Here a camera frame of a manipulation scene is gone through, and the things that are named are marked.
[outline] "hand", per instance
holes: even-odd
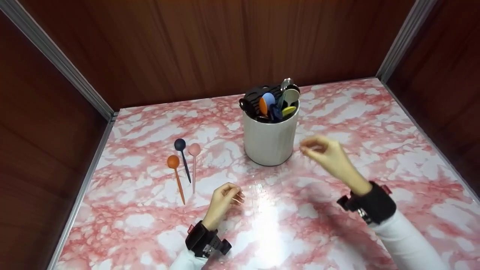
[[[353,193],[361,196],[372,189],[372,184],[355,169],[338,141],[315,135],[302,140],[300,150],[346,184]]]
[[[223,219],[223,215],[230,208],[230,205],[241,205],[245,200],[241,188],[230,182],[221,185],[212,195],[210,206],[202,224],[209,231],[214,231]]]

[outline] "wooden wall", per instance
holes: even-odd
[[[440,0],[387,84],[480,194],[480,1]]]
[[[20,0],[115,110],[375,76],[414,0]]]
[[[0,269],[45,269],[106,120],[0,12]]]

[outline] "yellow spoon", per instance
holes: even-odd
[[[291,113],[294,112],[296,109],[297,109],[297,107],[295,107],[295,106],[286,107],[285,109],[282,110],[282,115],[283,115],[283,117],[291,114]]]

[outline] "orange spoon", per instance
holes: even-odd
[[[260,112],[263,115],[267,115],[268,108],[267,108],[267,103],[265,102],[264,98],[260,98],[260,102],[258,102],[258,106],[260,107]]]
[[[175,176],[177,177],[177,185],[179,186],[180,196],[183,204],[185,205],[185,197],[183,196],[183,189],[181,187],[179,173],[177,171],[178,166],[180,165],[180,159],[176,155],[171,155],[167,159],[167,165],[169,168],[175,170]]]

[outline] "marble table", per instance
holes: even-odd
[[[212,191],[230,181],[246,195],[219,229],[233,247],[205,268],[396,269],[361,218],[335,203],[348,190],[300,154],[298,142],[321,133],[388,184],[453,269],[480,269],[479,205],[377,79],[301,92],[294,153],[277,167],[246,157],[239,95],[122,109],[56,268],[167,269]],[[166,165],[177,138],[203,148],[195,194],[180,167],[185,206]]]

